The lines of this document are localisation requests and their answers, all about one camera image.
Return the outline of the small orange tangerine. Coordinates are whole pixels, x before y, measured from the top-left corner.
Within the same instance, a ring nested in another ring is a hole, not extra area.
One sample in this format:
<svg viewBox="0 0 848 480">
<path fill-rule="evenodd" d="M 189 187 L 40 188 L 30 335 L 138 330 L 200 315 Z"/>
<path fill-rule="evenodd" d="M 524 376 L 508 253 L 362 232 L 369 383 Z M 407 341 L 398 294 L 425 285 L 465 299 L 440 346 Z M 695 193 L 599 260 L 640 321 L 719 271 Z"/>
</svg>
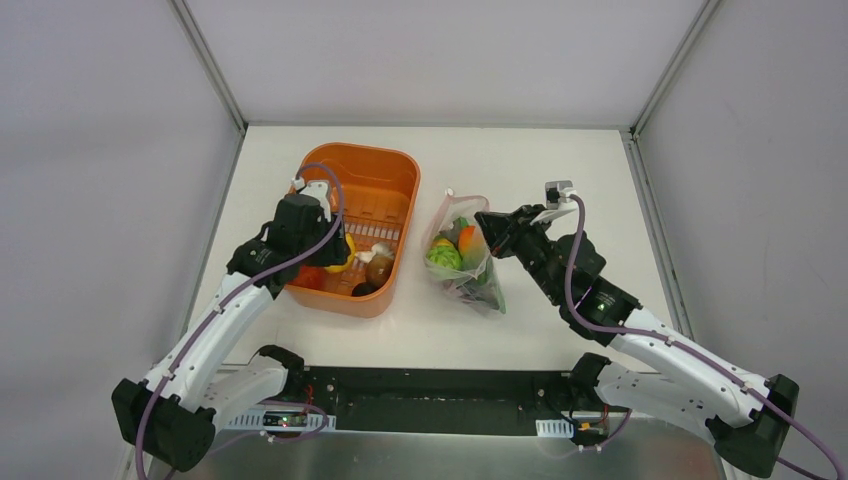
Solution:
<svg viewBox="0 0 848 480">
<path fill-rule="evenodd" d="M 487 245 L 478 228 L 468 225 L 463 228 L 457 241 L 457 250 L 462 257 L 462 269 L 477 269 L 485 260 Z"/>
</svg>

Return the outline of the clear zip top bag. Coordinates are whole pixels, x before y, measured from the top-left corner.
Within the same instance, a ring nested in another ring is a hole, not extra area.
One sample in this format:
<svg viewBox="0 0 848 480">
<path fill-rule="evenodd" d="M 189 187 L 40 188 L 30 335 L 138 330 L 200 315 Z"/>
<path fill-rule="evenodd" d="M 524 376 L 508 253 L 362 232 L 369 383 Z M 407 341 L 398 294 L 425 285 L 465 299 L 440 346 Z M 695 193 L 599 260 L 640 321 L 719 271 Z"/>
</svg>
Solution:
<svg viewBox="0 0 848 480">
<path fill-rule="evenodd" d="M 482 315 L 504 314 L 506 300 L 478 213 L 490 211 L 481 195 L 458 195 L 448 188 L 421 240 L 429 279 L 447 297 Z"/>
</svg>

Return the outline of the yellow lemon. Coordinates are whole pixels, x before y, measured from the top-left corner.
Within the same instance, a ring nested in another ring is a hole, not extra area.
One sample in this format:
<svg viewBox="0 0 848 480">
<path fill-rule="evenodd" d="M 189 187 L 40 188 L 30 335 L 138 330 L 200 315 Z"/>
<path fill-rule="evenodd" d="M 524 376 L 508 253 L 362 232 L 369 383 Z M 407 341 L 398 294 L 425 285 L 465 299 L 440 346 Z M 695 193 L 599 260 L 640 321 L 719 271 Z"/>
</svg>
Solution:
<svg viewBox="0 0 848 480">
<path fill-rule="evenodd" d="M 348 247 L 348 255 L 346 259 L 340 263 L 335 265 L 330 265 L 324 268 L 324 270 L 329 274 L 338 274 L 348 270 L 354 263 L 355 255 L 357 253 L 356 244 L 353 236 L 350 233 L 345 234 L 345 241 Z"/>
</svg>

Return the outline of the green lime fruit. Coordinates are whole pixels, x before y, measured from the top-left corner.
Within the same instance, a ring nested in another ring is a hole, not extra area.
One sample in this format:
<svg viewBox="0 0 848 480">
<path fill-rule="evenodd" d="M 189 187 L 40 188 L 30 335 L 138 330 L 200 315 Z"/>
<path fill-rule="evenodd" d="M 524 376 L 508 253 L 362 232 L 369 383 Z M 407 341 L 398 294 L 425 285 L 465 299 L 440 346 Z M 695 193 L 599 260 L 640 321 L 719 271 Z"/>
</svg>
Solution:
<svg viewBox="0 0 848 480">
<path fill-rule="evenodd" d="M 432 246 L 426 253 L 426 259 L 441 268 L 459 271 L 462 268 L 462 257 L 452 245 Z"/>
</svg>

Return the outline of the white mushroom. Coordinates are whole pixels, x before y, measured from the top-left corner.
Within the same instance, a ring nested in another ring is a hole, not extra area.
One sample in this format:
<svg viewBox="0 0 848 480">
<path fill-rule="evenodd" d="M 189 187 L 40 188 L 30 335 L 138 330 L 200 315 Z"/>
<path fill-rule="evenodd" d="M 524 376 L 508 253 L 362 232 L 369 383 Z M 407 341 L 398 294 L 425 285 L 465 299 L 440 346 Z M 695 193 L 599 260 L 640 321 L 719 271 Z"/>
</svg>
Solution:
<svg viewBox="0 0 848 480">
<path fill-rule="evenodd" d="M 393 260 L 395 254 L 391 247 L 385 242 L 377 242 L 368 250 L 361 250 L 355 254 L 355 258 L 363 264 L 368 264 L 377 257 L 386 257 Z"/>
</svg>

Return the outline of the orange fruit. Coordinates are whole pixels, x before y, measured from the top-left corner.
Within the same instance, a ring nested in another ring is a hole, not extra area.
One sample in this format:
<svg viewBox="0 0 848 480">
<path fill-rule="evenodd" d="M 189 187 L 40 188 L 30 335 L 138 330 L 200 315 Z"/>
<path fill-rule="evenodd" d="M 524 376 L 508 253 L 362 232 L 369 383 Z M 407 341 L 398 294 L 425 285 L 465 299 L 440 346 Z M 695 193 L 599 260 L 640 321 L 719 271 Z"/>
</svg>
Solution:
<svg viewBox="0 0 848 480">
<path fill-rule="evenodd" d="M 439 236 L 434 238 L 431 246 L 432 247 L 439 247 L 439 246 L 455 247 L 455 244 L 453 242 L 451 242 L 449 239 L 445 238 L 444 236 L 439 235 Z"/>
</svg>

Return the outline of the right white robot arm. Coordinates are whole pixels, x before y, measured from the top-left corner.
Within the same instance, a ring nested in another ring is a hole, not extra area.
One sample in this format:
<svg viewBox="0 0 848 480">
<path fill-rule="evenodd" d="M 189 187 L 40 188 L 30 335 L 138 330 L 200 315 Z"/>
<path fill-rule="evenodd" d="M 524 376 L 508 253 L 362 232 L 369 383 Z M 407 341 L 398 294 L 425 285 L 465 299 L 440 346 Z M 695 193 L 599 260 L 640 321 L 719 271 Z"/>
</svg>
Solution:
<svg viewBox="0 0 848 480">
<path fill-rule="evenodd" d="M 748 372 L 665 325 L 602 277 L 606 260 L 585 233 L 550 239 L 548 224 L 536 219 L 543 210 L 524 205 L 512 213 L 478 212 L 475 219 L 493 256 L 516 257 L 573 331 L 654 370 L 640 374 L 587 353 L 567 384 L 572 404 L 642 411 L 698 436 L 735 468 L 770 477 L 798 384 L 783 374 Z"/>
</svg>

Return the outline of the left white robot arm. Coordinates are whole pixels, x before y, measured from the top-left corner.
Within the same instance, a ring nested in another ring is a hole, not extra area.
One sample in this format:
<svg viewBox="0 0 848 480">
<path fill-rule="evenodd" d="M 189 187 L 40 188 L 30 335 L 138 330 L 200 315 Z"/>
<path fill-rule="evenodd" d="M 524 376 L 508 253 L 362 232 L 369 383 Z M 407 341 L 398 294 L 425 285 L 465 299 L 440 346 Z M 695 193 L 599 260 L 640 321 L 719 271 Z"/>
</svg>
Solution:
<svg viewBox="0 0 848 480">
<path fill-rule="evenodd" d="M 302 267 L 338 265 L 349 256 L 342 209 L 332 206 L 326 186 L 319 181 L 285 195 L 274 218 L 236 248 L 200 322 L 142 380 L 123 379 L 113 390 L 138 478 L 146 457 L 173 472 L 194 468 L 224 426 L 266 399 L 305 408 L 305 361 L 283 347 L 265 345 L 245 367 L 221 380 L 215 375 Z"/>
</svg>

